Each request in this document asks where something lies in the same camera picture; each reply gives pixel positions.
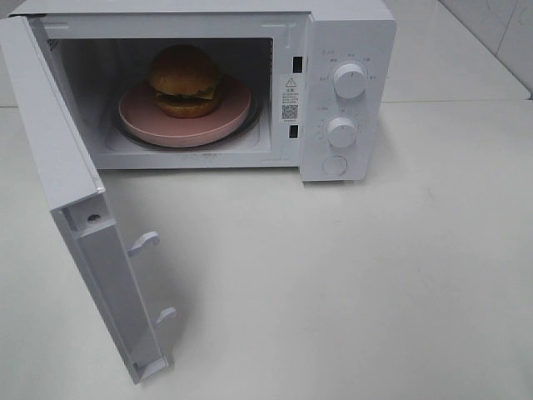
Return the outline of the white microwave oven body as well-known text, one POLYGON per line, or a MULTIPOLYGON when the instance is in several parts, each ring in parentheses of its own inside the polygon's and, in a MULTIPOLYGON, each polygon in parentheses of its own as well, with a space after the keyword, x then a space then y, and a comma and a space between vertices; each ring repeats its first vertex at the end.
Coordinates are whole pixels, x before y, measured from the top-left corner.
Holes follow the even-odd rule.
POLYGON ((101 169, 266 167, 357 181, 395 33, 380 1, 26 1, 1 21, 1 49, 46 182, 101 169), (181 149, 125 132, 119 98, 176 43, 251 89, 238 132, 181 149))

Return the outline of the pink round plate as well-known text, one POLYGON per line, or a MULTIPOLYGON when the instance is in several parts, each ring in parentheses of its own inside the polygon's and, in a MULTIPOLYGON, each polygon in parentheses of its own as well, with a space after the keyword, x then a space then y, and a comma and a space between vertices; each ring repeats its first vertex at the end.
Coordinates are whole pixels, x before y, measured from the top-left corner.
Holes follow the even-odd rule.
POLYGON ((122 96, 119 112, 125 128, 144 142, 189 148, 236 131, 251 105, 248 87, 225 76, 210 99, 166 95, 143 82, 122 96))

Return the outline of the glass microwave turntable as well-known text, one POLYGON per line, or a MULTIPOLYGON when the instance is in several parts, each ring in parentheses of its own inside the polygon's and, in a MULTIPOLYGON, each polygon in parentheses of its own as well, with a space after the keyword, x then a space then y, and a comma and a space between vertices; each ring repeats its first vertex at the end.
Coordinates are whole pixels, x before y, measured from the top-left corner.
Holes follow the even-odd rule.
POLYGON ((163 147, 145 142, 129 133, 121 118, 116 115, 113 121, 116 127, 109 131, 104 141, 108 150, 115 152, 132 152, 133 150, 155 151, 162 153, 191 152, 233 152, 235 149, 250 149, 258 145, 261 139, 260 121, 263 102, 252 99, 251 108, 243 124, 228 136, 215 142, 195 147, 163 147))

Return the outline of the white microwave door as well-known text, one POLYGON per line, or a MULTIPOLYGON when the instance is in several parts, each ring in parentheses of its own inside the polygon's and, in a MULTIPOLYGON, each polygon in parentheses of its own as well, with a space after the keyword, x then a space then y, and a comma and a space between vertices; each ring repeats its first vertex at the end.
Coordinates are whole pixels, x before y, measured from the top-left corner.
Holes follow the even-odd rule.
POLYGON ((106 189, 80 134, 64 68, 37 18, 1 21, 1 49, 53 221, 133 382, 168 367, 132 258, 157 244, 147 232, 126 248, 106 189))

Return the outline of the round white door button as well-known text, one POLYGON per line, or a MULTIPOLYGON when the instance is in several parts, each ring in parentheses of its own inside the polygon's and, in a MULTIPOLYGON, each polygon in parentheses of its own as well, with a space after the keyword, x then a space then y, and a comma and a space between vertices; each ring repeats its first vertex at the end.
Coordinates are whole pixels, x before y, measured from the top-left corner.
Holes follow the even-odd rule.
POLYGON ((347 170, 347 160, 343 156, 328 157, 322 164, 322 170, 329 176, 342 176, 347 170))

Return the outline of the white dial knob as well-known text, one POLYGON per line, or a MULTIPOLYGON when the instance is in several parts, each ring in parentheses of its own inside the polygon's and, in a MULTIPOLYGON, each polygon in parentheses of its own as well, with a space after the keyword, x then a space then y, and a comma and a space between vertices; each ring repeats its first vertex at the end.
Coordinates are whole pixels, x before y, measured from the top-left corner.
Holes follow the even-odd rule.
POLYGON ((348 117, 336 117, 326 126, 328 142, 334 148, 347 148, 356 141, 355 123, 348 117))
POLYGON ((340 98, 357 98, 366 90, 366 70, 355 61, 344 62, 332 73, 333 85, 340 98))

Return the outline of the upper white dial knob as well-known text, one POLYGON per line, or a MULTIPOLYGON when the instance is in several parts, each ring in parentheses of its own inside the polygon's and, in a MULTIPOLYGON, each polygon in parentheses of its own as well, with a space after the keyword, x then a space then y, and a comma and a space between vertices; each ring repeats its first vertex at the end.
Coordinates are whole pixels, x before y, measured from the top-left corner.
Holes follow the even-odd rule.
POLYGON ((344 62, 332 73, 333 85, 340 98, 357 98, 366 90, 366 70, 355 61, 344 62))

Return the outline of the burger with cheese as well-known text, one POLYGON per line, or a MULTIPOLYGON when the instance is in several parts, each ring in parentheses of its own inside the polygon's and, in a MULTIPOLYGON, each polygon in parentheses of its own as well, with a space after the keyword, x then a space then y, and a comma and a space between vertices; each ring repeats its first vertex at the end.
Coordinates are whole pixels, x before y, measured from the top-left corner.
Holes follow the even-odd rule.
POLYGON ((200 48, 167 47, 151 63, 148 83, 156 105, 172 118, 199 118, 214 111, 222 100, 222 73, 200 48))

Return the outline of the lower white dial knob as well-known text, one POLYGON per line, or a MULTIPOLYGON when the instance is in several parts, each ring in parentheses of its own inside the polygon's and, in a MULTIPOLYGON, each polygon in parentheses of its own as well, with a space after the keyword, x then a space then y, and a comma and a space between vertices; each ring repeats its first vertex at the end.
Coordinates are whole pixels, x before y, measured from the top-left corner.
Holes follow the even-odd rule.
POLYGON ((336 117, 326 126, 328 142, 334 148, 347 148, 356 141, 355 123, 348 117, 336 117))

